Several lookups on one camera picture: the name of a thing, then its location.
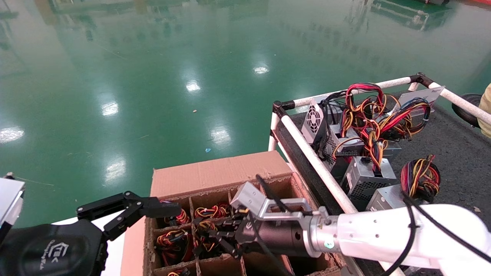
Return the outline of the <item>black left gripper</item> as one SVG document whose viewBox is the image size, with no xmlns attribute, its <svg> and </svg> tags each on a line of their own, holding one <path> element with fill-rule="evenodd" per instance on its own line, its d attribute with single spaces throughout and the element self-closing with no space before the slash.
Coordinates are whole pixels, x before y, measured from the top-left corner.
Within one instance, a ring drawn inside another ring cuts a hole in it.
<svg viewBox="0 0 491 276">
<path fill-rule="evenodd" d="M 75 223 L 10 230 L 1 244 L 0 274 L 99 276 L 105 269 L 108 244 L 90 221 L 124 211 L 140 199 L 133 192 L 123 192 L 79 206 Z"/>
</svg>

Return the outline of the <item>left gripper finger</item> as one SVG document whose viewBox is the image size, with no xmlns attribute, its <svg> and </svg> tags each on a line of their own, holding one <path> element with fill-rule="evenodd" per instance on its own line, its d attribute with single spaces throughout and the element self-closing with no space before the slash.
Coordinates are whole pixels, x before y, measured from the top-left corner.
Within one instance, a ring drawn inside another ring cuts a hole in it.
<svg viewBox="0 0 491 276">
<path fill-rule="evenodd" d="M 114 241 L 141 218 L 177 217 L 182 211 L 179 203 L 160 202 L 157 197 L 124 196 L 123 212 L 104 225 L 103 234 L 107 240 Z"/>
</svg>

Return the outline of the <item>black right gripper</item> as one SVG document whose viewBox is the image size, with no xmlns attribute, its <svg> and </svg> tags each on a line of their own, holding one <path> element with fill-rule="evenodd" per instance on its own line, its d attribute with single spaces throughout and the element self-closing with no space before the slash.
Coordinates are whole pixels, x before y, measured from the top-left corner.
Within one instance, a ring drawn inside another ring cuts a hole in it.
<svg viewBox="0 0 491 276">
<path fill-rule="evenodd" d="M 303 230 L 295 221 L 245 221 L 242 217 L 195 218 L 193 225 L 196 230 L 209 231 L 209 238 L 235 259 L 244 255 L 241 246 L 247 253 L 265 253 L 259 239 L 273 255 L 308 257 Z"/>
</svg>

